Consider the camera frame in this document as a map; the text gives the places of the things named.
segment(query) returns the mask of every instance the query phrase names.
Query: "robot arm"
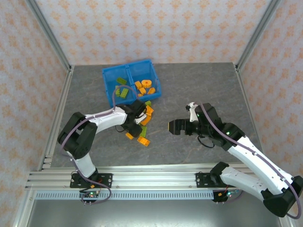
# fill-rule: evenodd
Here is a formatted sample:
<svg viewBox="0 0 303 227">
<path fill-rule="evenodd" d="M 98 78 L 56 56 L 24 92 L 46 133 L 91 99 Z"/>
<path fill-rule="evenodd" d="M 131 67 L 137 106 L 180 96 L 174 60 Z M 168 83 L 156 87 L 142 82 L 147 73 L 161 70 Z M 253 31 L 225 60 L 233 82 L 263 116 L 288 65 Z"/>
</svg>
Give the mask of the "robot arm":
<svg viewBox="0 0 303 227">
<path fill-rule="evenodd" d="M 76 112 L 60 132 L 58 142 L 62 144 L 76 125 L 89 119 L 78 128 L 78 131 L 71 134 L 63 148 L 72 157 L 81 173 L 86 178 L 95 181 L 98 171 L 89 156 L 95 135 L 112 126 L 121 125 L 132 136 L 138 137 L 142 131 L 138 124 L 146 118 L 145 108 L 145 103 L 136 100 L 131 105 L 119 105 L 114 110 L 97 114 L 83 115 Z"/>
<path fill-rule="evenodd" d="M 295 196 L 285 181 L 288 181 L 295 189 L 297 195 L 300 196 L 303 190 L 303 178 L 300 176 L 292 177 L 276 166 L 252 144 L 244 132 L 236 125 L 223 123 L 215 108 L 210 104 L 203 104 L 203 107 L 211 121 L 222 133 L 250 148 L 254 153 L 220 135 L 207 120 L 201 106 L 194 103 L 186 106 L 186 110 L 190 112 L 190 118 L 177 119 L 169 122 L 169 131 L 174 135 L 180 135 L 180 131 L 184 130 L 185 135 L 196 134 L 201 138 L 208 137 L 214 145 L 223 148 L 225 151 L 237 157 L 246 164 L 258 178 L 241 173 L 223 162 L 218 163 L 211 170 L 210 174 L 212 178 L 215 181 L 233 185 L 254 195 L 263 201 L 264 205 L 271 212 L 279 217 L 284 217 L 295 202 Z M 281 179 L 273 168 L 284 178 Z"/>
</svg>

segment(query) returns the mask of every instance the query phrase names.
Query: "orange toy block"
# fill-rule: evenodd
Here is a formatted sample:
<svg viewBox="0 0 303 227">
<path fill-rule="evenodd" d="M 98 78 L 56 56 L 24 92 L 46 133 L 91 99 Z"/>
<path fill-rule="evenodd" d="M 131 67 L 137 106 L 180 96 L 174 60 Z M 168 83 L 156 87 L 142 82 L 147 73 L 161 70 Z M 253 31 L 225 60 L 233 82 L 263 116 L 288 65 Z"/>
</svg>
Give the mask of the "orange toy block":
<svg viewBox="0 0 303 227">
<path fill-rule="evenodd" d="M 141 81 L 143 88 L 150 88 L 152 86 L 152 81 L 149 79 L 144 79 Z"/>
<path fill-rule="evenodd" d="M 147 106 L 146 106 L 146 114 L 147 114 L 147 113 L 152 114 L 152 112 L 153 112 L 153 109 L 152 109 L 149 105 L 147 105 Z"/>
<path fill-rule="evenodd" d="M 153 93 L 155 93 L 156 92 L 156 89 L 154 88 L 154 87 L 152 87 L 149 91 L 148 91 L 148 95 L 151 95 L 151 94 L 153 94 Z"/>
<path fill-rule="evenodd" d="M 146 118 L 140 122 L 140 124 L 143 126 L 147 125 L 147 123 L 150 122 L 151 118 L 151 116 L 147 115 Z"/>
<path fill-rule="evenodd" d="M 142 95 L 145 95 L 145 94 L 146 94 L 146 90 L 145 90 L 145 88 L 143 88 L 143 87 L 140 88 L 139 91 L 141 92 Z"/>
<path fill-rule="evenodd" d="M 137 87 L 138 90 L 140 88 L 142 88 L 142 84 L 140 83 L 140 81 L 136 81 L 134 84 L 136 85 L 136 87 Z"/>
<path fill-rule="evenodd" d="M 134 138 L 130 133 L 125 134 L 125 136 L 127 136 L 127 138 L 129 138 L 130 140 Z"/>
<path fill-rule="evenodd" d="M 148 140 L 148 139 L 146 139 L 146 138 L 143 138 L 142 136 L 140 136 L 138 139 L 137 139 L 137 141 L 139 142 L 139 143 L 141 143 L 141 144 L 143 144 L 144 146 L 148 146 L 149 145 L 149 143 L 150 143 L 150 141 Z"/>
</svg>

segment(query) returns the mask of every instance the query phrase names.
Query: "green toy block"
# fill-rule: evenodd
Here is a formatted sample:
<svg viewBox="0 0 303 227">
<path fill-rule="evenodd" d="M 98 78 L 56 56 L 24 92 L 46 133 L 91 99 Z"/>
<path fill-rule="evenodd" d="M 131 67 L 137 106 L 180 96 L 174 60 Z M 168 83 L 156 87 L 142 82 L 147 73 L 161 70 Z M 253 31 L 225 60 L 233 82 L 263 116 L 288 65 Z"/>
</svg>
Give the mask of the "green toy block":
<svg viewBox="0 0 303 227">
<path fill-rule="evenodd" d="M 127 83 L 127 81 L 121 77 L 118 77 L 117 82 L 122 85 L 125 85 Z"/>
<path fill-rule="evenodd" d="M 120 97 L 120 89 L 117 89 L 117 90 L 116 90 L 116 96 L 117 96 L 117 97 Z"/>
<path fill-rule="evenodd" d="M 152 102 L 151 101 L 147 101 L 147 102 L 145 102 L 145 105 L 149 105 L 151 107 L 152 106 Z"/>
<path fill-rule="evenodd" d="M 122 90 L 122 92 L 120 94 L 120 97 L 121 98 L 126 98 L 127 93 L 128 93 L 128 89 L 127 88 L 123 88 L 123 90 Z"/>
<path fill-rule="evenodd" d="M 147 127 L 146 126 L 141 126 L 141 128 L 142 128 L 142 132 L 140 133 L 140 136 L 145 138 Z"/>
</svg>

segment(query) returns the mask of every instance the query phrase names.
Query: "blue plastic bin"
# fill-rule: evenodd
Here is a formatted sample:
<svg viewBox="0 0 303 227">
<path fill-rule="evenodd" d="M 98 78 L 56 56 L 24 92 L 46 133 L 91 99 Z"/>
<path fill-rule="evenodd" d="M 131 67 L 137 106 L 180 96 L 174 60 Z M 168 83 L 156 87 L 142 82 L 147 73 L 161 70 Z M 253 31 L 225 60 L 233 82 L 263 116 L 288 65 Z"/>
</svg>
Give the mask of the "blue plastic bin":
<svg viewBox="0 0 303 227">
<path fill-rule="evenodd" d="M 117 85 L 120 85 L 116 80 L 118 77 L 121 77 L 127 81 L 126 85 L 134 87 L 134 83 L 130 79 L 130 76 L 127 72 L 127 65 L 118 65 L 102 70 L 102 76 L 105 84 L 106 95 L 111 107 L 113 107 L 112 95 Z M 118 104 L 131 104 L 136 100 L 135 94 L 129 89 L 126 98 L 117 97 L 115 95 L 116 105 Z"/>
<path fill-rule="evenodd" d="M 102 70 L 102 76 L 105 84 L 106 95 L 111 107 L 113 107 L 113 100 L 112 100 L 113 92 L 116 86 L 119 85 L 118 82 L 116 81 L 118 77 L 125 79 L 127 81 L 126 85 L 133 88 L 138 94 L 140 94 L 140 91 L 137 90 L 134 83 L 136 81 L 141 82 L 144 79 L 151 80 L 152 82 L 151 87 L 154 87 L 156 89 L 156 92 L 151 95 L 144 95 L 142 97 L 139 97 L 141 101 L 145 102 L 161 96 L 160 81 L 157 77 L 157 74 L 155 72 L 155 69 L 150 59 L 143 61 L 136 61 L 125 65 L 118 65 L 110 68 L 105 68 Z M 116 105 L 131 104 L 135 100 L 136 100 L 136 96 L 132 92 L 132 90 L 128 91 L 128 94 L 125 99 L 115 96 Z"/>
<path fill-rule="evenodd" d="M 157 74 L 155 72 L 155 69 L 152 65 L 151 60 L 143 60 L 143 61 L 136 61 L 133 63 L 128 64 L 128 70 L 130 72 L 130 76 L 133 80 L 133 84 L 136 81 L 142 81 L 144 79 L 151 80 L 151 87 L 154 87 L 156 89 L 156 92 L 151 95 L 144 95 L 142 97 L 139 97 L 141 101 L 148 101 L 155 98 L 158 98 L 161 96 L 161 85 L 160 81 L 157 77 Z M 137 91 L 138 94 L 140 94 L 140 91 L 136 88 L 134 85 L 134 89 Z"/>
</svg>

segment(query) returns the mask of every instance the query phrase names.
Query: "orange floral wallpaper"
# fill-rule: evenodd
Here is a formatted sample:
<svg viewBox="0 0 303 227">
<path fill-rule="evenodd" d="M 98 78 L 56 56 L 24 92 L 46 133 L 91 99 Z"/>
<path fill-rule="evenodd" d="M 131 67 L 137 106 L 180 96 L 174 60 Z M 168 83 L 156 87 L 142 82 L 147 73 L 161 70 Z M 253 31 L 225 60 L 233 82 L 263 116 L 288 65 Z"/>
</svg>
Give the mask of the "orange floral wallpaper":
<svg viewBox="0 0 303 227">
<path fill-rule="evenodd" d="M 0 11 L 0 225 L 11 227 L 66 71 L 24 0 L 1 0 Z"/>
<path fill-rule="evenodd" d="M 70 64 L 236 63 L 270 0 L 37 0 Z"/>
<path fill-rule="evenodd" d="M 303 176 L 303 1 L 280 3 L 241 76 L 264 152 Z"/>
</svg>

